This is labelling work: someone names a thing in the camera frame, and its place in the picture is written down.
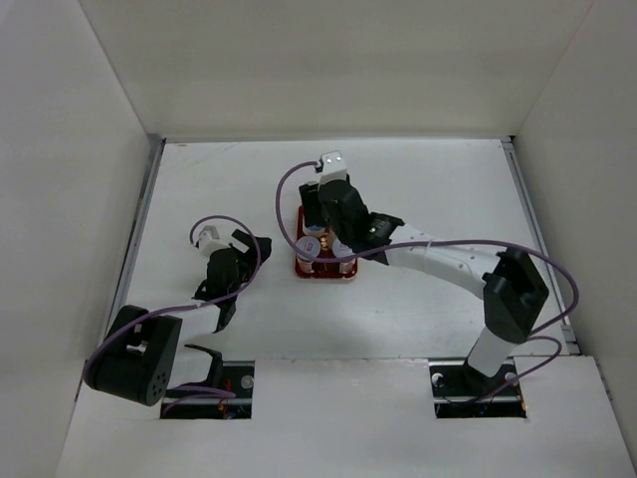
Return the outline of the red label white lid jar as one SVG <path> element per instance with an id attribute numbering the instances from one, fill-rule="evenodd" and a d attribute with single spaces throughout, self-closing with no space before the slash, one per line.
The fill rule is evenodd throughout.
<path id="1" fill-rule="evenodd" d="M 297 270 L 309 276 L 314 272 L 315 260 L 321 252 L 320 241 L 317 237 L 306 235 L 297 241 L 296 247 L 301 251 L 296 256 Z"/>

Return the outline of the orange label white lid jar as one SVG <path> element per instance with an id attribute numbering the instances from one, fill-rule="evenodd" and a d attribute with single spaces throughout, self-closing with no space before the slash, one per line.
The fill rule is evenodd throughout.
<path id="1" fill-rule="evenodd" d="M 355 264 L 355 260 L 350 259 L 353 251 L 339 239 L 335 239 L 331 246 L 331 252 L 334 258 L 339 260 L 338 273 L 342 276 L 350 274 Z"/>

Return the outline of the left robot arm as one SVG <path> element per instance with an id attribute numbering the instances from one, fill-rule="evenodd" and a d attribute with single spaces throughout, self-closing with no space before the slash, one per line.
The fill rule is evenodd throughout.
<path id="1" fill-rule="evenodd" d="M 270 237 L 239 229 L 225 239 L 216 227 L 206 226 L 191 232 L 189 240 L 208 259 L 206 276 L 193 295 L 195 304 L 155 312 L 122 307 L 85 365 L 83 380 L 89 388 L 146 406 L 157 403 L 169 389 L 183 328 L 175 314 L 210 305 L 218 312 L 212 332 L 224 331 L 236 313 L 239 291 L 272 254 Z"/>

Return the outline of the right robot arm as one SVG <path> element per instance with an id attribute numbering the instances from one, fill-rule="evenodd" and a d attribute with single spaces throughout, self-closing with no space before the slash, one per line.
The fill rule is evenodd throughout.
<path id="1" fill-rule="evenodd" d="M 480 299 L 485 325 L 455 385 L 467 395 L 480 395 L 497 383 L 502 365 L 527 341 L 548 297 L 527 251 L 514 246 L 495 253 L 439 246 L 402 219 L 369 211 L 346 180 L 305 183 L 299 194 L 306 226 L 328 227 L 351 254 L 424 273 Z"/>

